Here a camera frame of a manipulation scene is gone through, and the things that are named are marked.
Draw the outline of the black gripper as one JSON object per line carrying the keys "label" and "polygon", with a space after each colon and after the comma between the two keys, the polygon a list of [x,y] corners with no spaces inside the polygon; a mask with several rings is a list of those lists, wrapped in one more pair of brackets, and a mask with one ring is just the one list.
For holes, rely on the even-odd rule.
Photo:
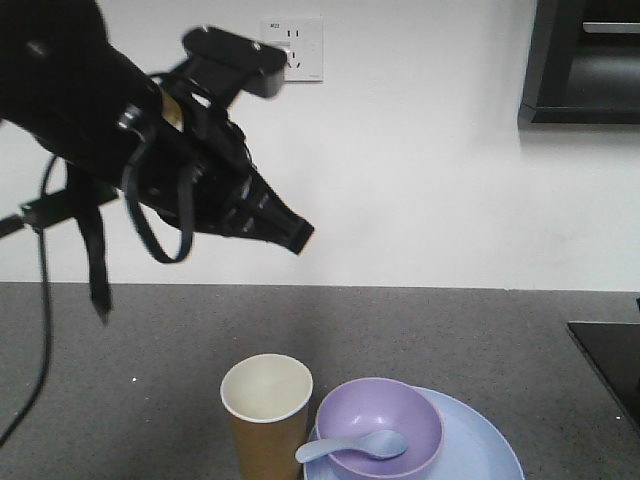
{"label": "black gripper", "polygon": [[164,112],[129,104],[125,131],[138,144],[124,168],[129,215],[143,238],[153,208],[181,235],[210,233],[270,242],[299,255],[314,227],[257,173],[241,129],[222,99],[198,84],[162,93]]}

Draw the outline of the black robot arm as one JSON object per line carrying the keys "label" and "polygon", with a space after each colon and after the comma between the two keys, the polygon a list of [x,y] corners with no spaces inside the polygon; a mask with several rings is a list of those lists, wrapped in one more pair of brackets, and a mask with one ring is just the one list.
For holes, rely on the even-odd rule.
{"label": "black robot arm", "polygon": [[142,208],[184,232],[263,240],[299,253],[312,225],[258,173],[229,105],[270,98],[286,54],[211,26],[186,59],[147,74],[109,42],[93,1],[1,5],[1,117],[70,166],[120,189],[142,237]]}

